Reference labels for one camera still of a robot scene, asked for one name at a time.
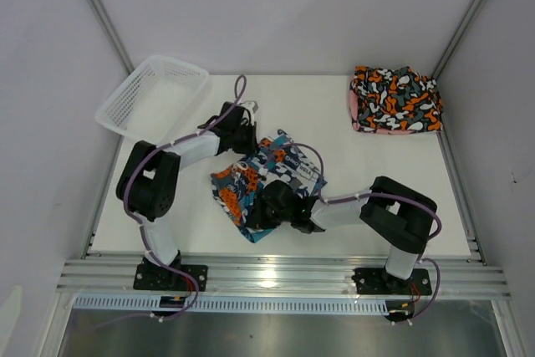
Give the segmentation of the blue orange patterned shorts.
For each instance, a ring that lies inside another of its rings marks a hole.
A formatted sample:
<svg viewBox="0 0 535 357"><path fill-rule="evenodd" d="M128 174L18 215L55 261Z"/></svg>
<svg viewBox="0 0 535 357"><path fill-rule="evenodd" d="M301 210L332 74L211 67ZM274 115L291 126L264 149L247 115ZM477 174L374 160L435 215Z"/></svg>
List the blue orange patterned shorts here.
<svg viewBox="0 0 535 357"><path fill-rule="evenodd" d="M262 138L256 153L211 173L210 178L213 198L251 243L259 242L279 226L260 222L259 209L254 206L269 184L282 181L300 198L317 196L327 184L320 168L282 129Z"/></svg>

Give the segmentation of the pink shark print shorts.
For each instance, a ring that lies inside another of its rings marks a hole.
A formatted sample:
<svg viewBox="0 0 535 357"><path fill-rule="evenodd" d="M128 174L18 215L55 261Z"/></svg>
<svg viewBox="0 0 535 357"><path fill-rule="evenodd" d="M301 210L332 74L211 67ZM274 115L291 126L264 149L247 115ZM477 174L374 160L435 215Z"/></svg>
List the pink shark print shorts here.
<svg viewBox="0 0 535 357"><path fill-rule="evenodd" d="M355 79L352 79L349 85L348 105L353 129L358 132L363 132L365 112L364 97Z"/></svg>

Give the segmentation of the orange camouflage shorts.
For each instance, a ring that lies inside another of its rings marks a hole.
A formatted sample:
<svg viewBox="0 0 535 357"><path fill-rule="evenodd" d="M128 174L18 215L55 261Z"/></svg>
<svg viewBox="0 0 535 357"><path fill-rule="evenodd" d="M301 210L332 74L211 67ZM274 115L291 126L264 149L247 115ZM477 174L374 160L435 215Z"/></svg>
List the orange camouflage shorts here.
<svg viewBox="0 0 535 357"><path fill-rule="evenodd" d="M409 66L382 69L361 65L354 69L352 79L364 97L361 133L413 135L442 130L443 104L435 78Z"/></svg>

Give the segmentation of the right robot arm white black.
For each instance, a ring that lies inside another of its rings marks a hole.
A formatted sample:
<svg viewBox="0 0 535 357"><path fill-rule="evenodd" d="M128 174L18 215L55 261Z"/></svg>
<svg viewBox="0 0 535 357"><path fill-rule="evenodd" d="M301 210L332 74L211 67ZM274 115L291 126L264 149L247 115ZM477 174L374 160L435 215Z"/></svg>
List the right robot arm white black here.
<svg viewBox="0 0 535 357"><path fill-rule="evenodd" d="M246 227L268 230L284 222L307 234L366 224L390 245L380 273L389 293L410 286L427 243L442 228L434 201L387 176L376 177L366 190L328 200L300 196L289 184L275 181L255 197Z"/></svg>

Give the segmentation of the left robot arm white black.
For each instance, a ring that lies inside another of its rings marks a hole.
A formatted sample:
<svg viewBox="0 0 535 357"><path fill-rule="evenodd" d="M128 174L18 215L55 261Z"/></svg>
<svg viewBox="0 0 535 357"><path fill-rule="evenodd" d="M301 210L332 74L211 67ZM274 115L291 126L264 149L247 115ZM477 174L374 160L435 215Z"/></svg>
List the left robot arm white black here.
<svg viewBox="0 0 535 357"><path fill-rule="evenodd" d="M152 280L164 290L175 288L181 277L180 252L171 239L171 224L163 216L175 200L179 173L187 167L231 150L251 155L257 150L257 103L226 102L193 133L164 145L141 140L132 148L116 187L128 217L139 228Z"/></svg>

